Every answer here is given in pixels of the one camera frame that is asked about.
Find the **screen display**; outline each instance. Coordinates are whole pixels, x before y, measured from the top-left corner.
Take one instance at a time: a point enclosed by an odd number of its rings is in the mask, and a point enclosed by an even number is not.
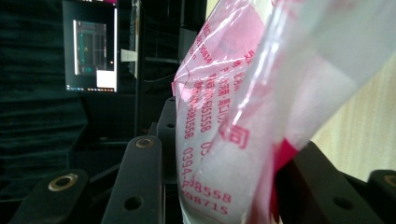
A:
[[[73,21],[76,75],[95,75],[106,70],[106,25]]]
[[[68,91],[118,92],[118,11],[106,2],[64,1]]]

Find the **translucent plastic bag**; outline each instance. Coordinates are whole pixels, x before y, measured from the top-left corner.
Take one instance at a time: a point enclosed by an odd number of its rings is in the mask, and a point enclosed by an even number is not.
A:
[[[177,72],[185,223],[269,222],[274,172],[395,50],[396,2],[271,7],[220,0]]]

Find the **black metal bracket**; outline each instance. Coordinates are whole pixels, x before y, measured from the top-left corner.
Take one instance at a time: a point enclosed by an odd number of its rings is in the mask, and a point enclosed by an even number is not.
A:
[[[81,170],[43,179],[11,223],[182,223],[175,126],[170,98],[152,135],[133,139],[120,165],[90,180]],[[374,171],[365,183],[336,170],[313,143],[277,173],[276,190],[286,224],[396,223],[396,171]]]

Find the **plastic bag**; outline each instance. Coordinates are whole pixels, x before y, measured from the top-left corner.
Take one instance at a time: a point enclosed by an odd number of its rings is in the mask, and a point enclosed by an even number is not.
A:
[[[395,2],[271,7],[220,0],[177,71],[185,223],[269,222],[274,172],[395,50]]]

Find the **bolt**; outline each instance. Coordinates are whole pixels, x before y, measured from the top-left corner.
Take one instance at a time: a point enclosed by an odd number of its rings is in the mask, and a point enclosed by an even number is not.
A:
[[[49,183],[49,190],[56,192],[68,189],[76,184],[77,179],[78,176],[75,174],[58,176]]]
[[[152,146],[154,146],[154,142],[151,141],[151,140],[148,139],[148,138],[142,138],[142,139],[137,140],[137,142],[135,143],[135,145],[136,145],[137,147],[152,147]]]

